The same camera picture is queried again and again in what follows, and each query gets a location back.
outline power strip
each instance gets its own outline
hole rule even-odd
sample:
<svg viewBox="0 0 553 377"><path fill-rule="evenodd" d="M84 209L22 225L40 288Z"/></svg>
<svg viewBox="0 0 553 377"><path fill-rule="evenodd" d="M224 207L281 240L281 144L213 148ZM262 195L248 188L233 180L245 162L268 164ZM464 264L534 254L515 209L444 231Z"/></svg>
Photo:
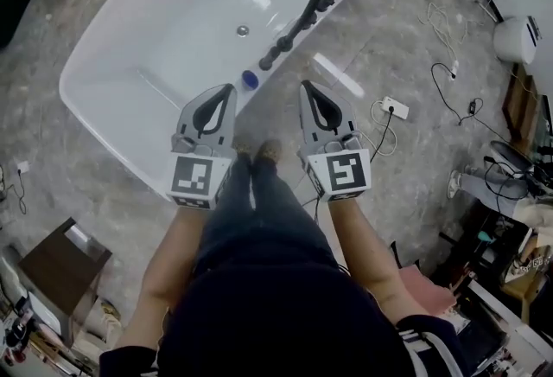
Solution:
<svg viewBox="0 0 553 377"><path fill-rule="evenodd" d="M382 111L389 112L391 106L394 107L394 111L392 113L394 116L402 118L403 120L407 119L407 116L409 114L408 106L404 104L400 104L399 102L392 99L391 97L388 97L388 96L384 97L382 99L382 105L381 105Z"/></svg>

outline black faucet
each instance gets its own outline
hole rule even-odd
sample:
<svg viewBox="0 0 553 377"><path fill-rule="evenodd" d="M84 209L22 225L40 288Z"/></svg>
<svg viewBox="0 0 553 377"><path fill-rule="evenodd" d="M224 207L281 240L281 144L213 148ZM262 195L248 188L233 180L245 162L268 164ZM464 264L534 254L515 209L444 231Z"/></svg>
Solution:
<svg viewBox="0 0 553 377"><path fill-rule="evenodd" d="M259 61L259 67L263 71L269 71L273 66L273 62L282 52L287 53L291 51L291 49L294 47L294 39L298 34L300 34L300 31L302 31L303 29L308 29L311 25L317 22L317 15L315 13L315 10L317 10L320 2L321 0L309 0L308 5L305 7L302 15L297 20L296 24L290 30L290 32L287 35L280 37L276 41L276 46L271 47L269 53L267 53L267 55Z"/></svg>

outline white bathtub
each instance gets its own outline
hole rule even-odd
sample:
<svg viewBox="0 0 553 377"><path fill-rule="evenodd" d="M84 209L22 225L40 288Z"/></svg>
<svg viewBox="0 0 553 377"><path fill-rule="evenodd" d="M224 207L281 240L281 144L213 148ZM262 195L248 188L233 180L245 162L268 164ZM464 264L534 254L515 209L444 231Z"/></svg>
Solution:
<svg viewBox="0 0 553 377"><path fill-rule="evenodd" d="M164 195L162 176L181 108L234 83L238 110L256 91L241 80L303 12L308 0L108 0L71 54L60 95L86 128ZM322 19L330 11L317 13ZM250 33L237 35L240 25ZM297 46L312 29L301 32Z"/></svg>

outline person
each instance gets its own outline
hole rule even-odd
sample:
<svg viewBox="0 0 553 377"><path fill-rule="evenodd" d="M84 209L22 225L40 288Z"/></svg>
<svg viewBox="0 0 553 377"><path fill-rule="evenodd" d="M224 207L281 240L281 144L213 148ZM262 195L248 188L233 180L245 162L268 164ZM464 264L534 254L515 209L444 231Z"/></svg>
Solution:
<svg viewBox="0 0 553 377"><path fill-rule="evenodd" d="M237 152L213 214L177 211L100 376L468 375L453 326L405 289L354 199L329 203L350 277L278 178L280 144Z"/></svg>
<svg viewBox="0 0 553 377"><path fill-rule="evenodd" d="M524 178L512 178L470 165L463 171L453 170L449 174L449 199L465 191L493 211L536 230L537 247L553 246L553 197L533 197Z"/></svg>

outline concrete floor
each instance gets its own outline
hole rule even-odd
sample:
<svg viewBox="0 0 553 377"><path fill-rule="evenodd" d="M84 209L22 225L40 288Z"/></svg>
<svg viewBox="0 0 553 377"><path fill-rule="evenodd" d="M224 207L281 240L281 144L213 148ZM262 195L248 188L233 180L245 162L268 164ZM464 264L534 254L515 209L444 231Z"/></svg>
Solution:
<svg viewBox="0 0 553 377"><path fill-rule="evenodd" d="M60 100L60 72L104 2L32 0L12 43L0 54L0 162L8 182L16 180L16 162L31 163L31 171L23 175L29 212L21 216L14 196L0 205L0 239L2 244L15 242L26 253L72 216L113 251L100 293L126 321L143 271L175 206L127 171ZM254 144L268 136L283 140L281 176L300 200L307 201L315 193L296 157L302 140L297 105L301 80L326 84L351 100L359 127L375 142L382 129L372 122L372 102L388 95L408 105L406 121L391 121L397 150L391 157L376 157L372 190L359 204L387 242L397 241L404 263L421 259L425 272L448 253L438 232L458 234L459 217L469 204L462 198L447 201L449 171L480 162L493 138L473 120L457 126L439 98L430 66L450 61L432 28L417 20L431 2L446 5L453 23L457 13L483 23L470 23L468 36L458 47L457 80L447 81L439 69L436 74L444 95L460 113L467 110L470 99L482 98L485 105L479 117L506 137L500 106L508 76L493 54L493 22L478 6L461 0L345 0L261 88L239 115L237 129ZM462 32L461 25L454 28ZM365 97L353 96L335 78L320 73L311 60L317 52L355 80ZM388 137L384 151L390 143ZM312 205L307 208L313 212ZM341 258L325 206L320 206L320 215L321 226Z"/></svg>

